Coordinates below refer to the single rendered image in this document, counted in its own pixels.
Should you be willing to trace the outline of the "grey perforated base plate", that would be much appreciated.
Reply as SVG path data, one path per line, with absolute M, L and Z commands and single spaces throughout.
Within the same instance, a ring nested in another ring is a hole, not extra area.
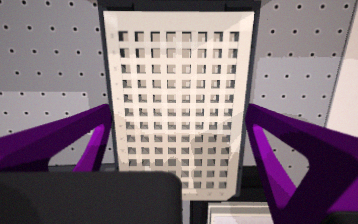
M 250 104 L 327 128 L 358 0 L 261 0 Z M 0 137 L 108 104 L 97 0 L 0 0 Z M 305 156 L 263 129 L 295 184 Z

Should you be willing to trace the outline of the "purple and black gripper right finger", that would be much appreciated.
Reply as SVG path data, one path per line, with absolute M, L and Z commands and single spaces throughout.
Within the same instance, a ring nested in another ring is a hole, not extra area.
M 273 224 L 320 224 L 335 211 L 358 211 L 358 137 L 294 119 L 256 104 L 245 116 Z M 305 156 L 296 188 L 263 129 Z

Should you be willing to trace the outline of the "black rectangular frame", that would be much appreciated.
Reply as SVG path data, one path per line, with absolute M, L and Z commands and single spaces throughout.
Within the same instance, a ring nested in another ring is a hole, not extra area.
M 267 202 L 257 166 L 243 166 L 239 197 L 227 201 L 190 201 L 190 224 L 207 224 L 208 203 L 221 202 Z

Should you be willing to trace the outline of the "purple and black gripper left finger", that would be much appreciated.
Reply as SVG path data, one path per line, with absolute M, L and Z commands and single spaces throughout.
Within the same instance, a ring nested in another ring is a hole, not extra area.
M 76 115 L 0 137 L 0 172 L 50 172 L 50 159 L 94 130 L 73 171 L 99 171 L 112 115 L 102 104 Z

